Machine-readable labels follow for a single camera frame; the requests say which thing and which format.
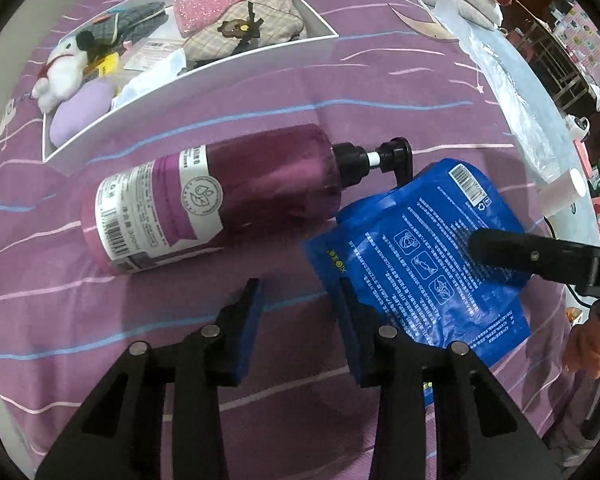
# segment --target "pink bottle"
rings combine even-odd
[[[85,199],[84,237],[117,274],[300,228],[332,218],[342,189],[370,168],[410,167],[407,147],[332,146],[307,124],[190,148],[103,180]]]

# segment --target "blue pouch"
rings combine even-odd
[[[471,164],[441,160],[407,186],[350,204],[336,220],[305,245],[333,301],[342,298],[340,279],[349,278],[362,303],[415,341],[464,341],[487,366],[529,336],[518,293],[530,276],[469,257],[478,228],[524,232]]]

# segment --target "black plush ear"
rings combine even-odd
[[[78,32],[76,35],[75,44],[80,50],[88,52],[96,46],[96,39],[93,37],[93,34],[91,34],[90,31],[83,30],[82,32]]]

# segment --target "pink glitter pouch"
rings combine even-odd
[[[173,10],[183,38],[215,22],[224,12],[242,0],[176,0]]]

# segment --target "black cable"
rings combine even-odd
[[[545,216],[544,217],[544,222],[546,223],[546,226],[549,228],[549,231],[551,231],[551,236],[554,238],[554,240],[557,240],[558,237],[555,235],[555,230],[554,230],[554,226],[551,225],[551,222],[549,222],[549,219]],[[567,288],[569,289],[569,292],[571,293],[571,295],[573,296],[573,299],[576,300],[579,304],[581,304],[582,306],[586,306],[587,308],[591,308],[592,304],[590,303],[586,303],[584,301],[582,301],[577,295],[576,295],[576,291],[573,290],[573,287],[571,285],[567,285]]]

